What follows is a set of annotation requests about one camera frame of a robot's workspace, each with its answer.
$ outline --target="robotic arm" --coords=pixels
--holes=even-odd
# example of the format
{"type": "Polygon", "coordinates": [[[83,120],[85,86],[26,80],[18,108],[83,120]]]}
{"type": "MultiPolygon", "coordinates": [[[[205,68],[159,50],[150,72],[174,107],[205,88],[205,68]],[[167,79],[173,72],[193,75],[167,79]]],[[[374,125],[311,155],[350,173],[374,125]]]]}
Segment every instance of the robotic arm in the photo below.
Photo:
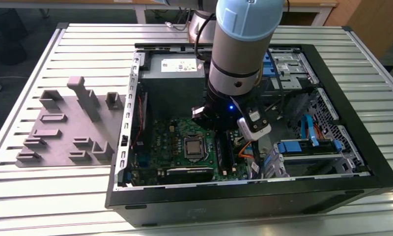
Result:
{"type": "Polygon", "coordinates": [[[263,105],[253,92],[283,0],[155,0],[213,12],[217,25],[205,105],[193,108],[193,121],[205,129],[238,126],[247,141],[269,133],[263,105]]]}

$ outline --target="blue latch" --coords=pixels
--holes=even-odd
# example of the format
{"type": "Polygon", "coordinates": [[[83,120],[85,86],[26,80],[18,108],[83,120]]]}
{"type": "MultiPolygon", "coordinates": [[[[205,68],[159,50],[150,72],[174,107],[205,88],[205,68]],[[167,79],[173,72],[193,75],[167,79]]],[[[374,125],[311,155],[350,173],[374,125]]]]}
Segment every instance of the blue latch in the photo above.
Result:
{"type": "Polygon", "coordinates": [[[342,144],[337,139],[333,140],[333,145],[334,145],[334,148],[335,148],[337,152],[342,151],[342,144]]]}
{"type": "Polygon", "coordinates": [[[297,141],[283,142],[286,152],[301,152],[299,143],[297,141]]]}
{"type": "Polygon", "coordinates": [[[301,119],[301,138],[306,139],[306,124],[307,124],[307,130],[309,130],[309,139],[313,143],[313,146],[318,146],[317,138],[315,138],[315,132],[313,128],[313,117],[307,114],[302,116],[301,119]]]}
{"type": "Polygon", "coordinates": [[[277,143],[277,150],[278,150],[279,153],[285,153],[283,143],[277,143]]]}

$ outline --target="black cable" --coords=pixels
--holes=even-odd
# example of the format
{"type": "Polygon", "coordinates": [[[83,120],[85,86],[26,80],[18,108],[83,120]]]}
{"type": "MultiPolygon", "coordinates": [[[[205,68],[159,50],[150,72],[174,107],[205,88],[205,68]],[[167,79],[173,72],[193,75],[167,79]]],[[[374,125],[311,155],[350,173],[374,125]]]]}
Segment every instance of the black cable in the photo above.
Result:
{"type": "Polygon", "coordinates": [[[286,0],[286,13],[285,13],[285,17],[282,19],[282,22],[285,23],[286,18],[287,18],[287,13],[289,13],[289,0],[286,0]]]}
{"type": "Polygon", "coordinates": [[[277,72],[275,60],[274,60],[273,55],[270,54],[269,50],[266,50],[266,53],[267,53],[267,56],[269,56],[270,62],[271,62],[273,67],[274,67],[274,77],[275,77],[277,85],[278,85],[278,87],[279,87],[279,93],[281,93],[281,107],[279,107],[279,114],[281,114],[281,113],[282,113],[282,108],[283,108],[283,88],[282,88],[282,83],[281,83],[281,79],[279,79],[279,74],[278,74],[278,72],[277,72]]]}
{"type": "Polygon", "coordinates": [[[179,28],[177,28],[177,27],[171,24],[171,28],[174,28],[174,29],[178,30],[178,31],[183,31],[183,30],[186,29],[189,19],[190,19],[190,8],[189,8],[189,10],[187,10],[187,16],[186,16],[186,20],[185,20],[185,25],[183,25],[183,27],[179,29],[179,28]]]}
{"type": "Polygon", "coordinates": [[[197,36],[195,36],[194,51],[195,51],[195,58],[199,60],[203,60],[203,58],[202,58],[202,55],[197,52],[198,38],[201,37],[202,30],[213,17],[214,17],[214,14],[210,14],[209,17],[206,18],[206,20],[203,21],[203,24],[202,24],[201,28],[198,29],[197,36]]]}
{"type": "Polygon", "coordinates": [[[314,86],[309,86],[309,87],[305,87],[299,90],[291,90],[287,94],[283,95],[283,100],[282,99],[278,99],[277,101],[274,101],[269,107],[265,109],[265,112],[267,110],[270,110],[271,107],[274,107],[274,105],[277,105],[279,102],[283,103],[283,105],[281,105],[282,107],[285,106],[285,103],[287,102],[289,100],[289,96],[291,95],[298,95],[298,94],[302,94],[302,93],[310,93],[313,90],[314,90],[314,86]]]}
{"type": "Polygon", "coordinates": [[[258,172],[254,172],[251,179],[257,179],[261,172],[261,154],[259,154],[258,141],[251,142],[251,152],[253,152],[254,163],[259,167],[258,172]]]}

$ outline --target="dark floor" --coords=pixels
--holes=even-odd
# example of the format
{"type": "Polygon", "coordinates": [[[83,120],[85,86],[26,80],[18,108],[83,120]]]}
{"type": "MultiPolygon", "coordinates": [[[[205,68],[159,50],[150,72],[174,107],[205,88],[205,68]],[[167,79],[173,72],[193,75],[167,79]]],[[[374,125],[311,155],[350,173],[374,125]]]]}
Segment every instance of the dark floor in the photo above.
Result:
{"type": "MultiPolygon", "coordinates": [[[[42,19],[37,9],[18,9],[17,12],[29,32],[29,35],[22,40],[27,58],[14,66],[0,64],[0,77],[5,77],[0,79],[2,85],[0,92],[0,128],[26,82],[26,79],[21,77],[29,77],[57,23],[137,23],[133,10],[51,9],[47,19],[42,19]]],[[[146,11],[149,24],[161,24],[166,20],[173,21],[178,19],[178,11],[157,14],[159,16],[155,16],[151,11],[146,11]]],[[[383,65],[393,65],[393,46],[381,59],[381,62],[383,65]]]]}

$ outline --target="blue drive bracket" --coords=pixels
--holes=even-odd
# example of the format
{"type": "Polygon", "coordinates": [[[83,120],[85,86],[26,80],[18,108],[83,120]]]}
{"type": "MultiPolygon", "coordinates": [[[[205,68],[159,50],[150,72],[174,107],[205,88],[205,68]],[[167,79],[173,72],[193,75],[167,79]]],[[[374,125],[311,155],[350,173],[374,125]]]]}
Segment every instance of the blue drive bracket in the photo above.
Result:
{"type": "Polygon", "coordinates": [[[341,152],[342,151],[342,144],[337,139],[333,140],[333,145],[334,145],[335,151],[341,152]]]}
{"type": "Polygon", "coordinates": [[[301,119],[301,138],[306,139],[306,124],[307,124],[307,130],[309,130],[309,140],[313,143],[313,146],[318,146],[317,138],[315,138],[315,132],[313,128],[313,118],[310,115],[303,115],[301,119]]]}
{"type": "Polygon", "coordinates": [[[263,56],[262,63],[263,63],[262,77],[275,77],[273,61],[271,61],[271,58],[269,58],[267,54],[265,54],[265,56],[263,56]]]}

